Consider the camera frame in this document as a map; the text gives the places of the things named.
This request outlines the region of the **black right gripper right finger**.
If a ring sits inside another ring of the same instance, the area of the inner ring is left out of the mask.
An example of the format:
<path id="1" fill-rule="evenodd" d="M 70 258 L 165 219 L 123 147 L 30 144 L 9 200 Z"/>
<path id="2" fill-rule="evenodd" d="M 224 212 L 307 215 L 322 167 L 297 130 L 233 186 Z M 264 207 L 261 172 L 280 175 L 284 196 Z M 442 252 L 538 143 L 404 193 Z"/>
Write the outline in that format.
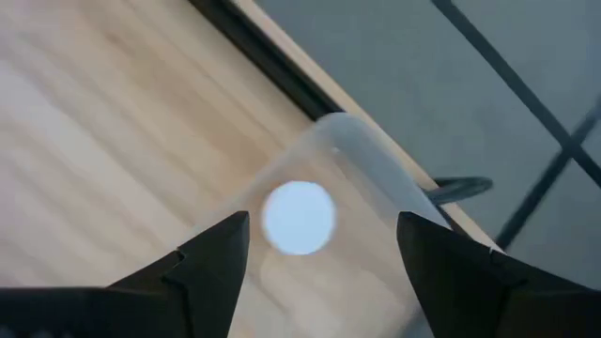
<path id="1" fill-rule="evenodd" d="M 436 337 L 538 337 L 531 308 L 511 297 L 528 265 L 414 212 L 398 214 L 400 254 Z"/>

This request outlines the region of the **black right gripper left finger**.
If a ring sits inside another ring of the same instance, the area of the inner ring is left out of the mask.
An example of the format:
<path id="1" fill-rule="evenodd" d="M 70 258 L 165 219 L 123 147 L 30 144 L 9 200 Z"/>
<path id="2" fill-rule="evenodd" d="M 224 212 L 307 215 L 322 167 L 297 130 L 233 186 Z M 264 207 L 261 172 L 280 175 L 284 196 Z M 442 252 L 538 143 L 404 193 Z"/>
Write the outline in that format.
<path id="1" fill-rule="evenodd" d="M 247 267 L 250 213 L 236 211 L 171 253 L 113 283 L 170 302 L 185 337 L 228 335 Z"/>

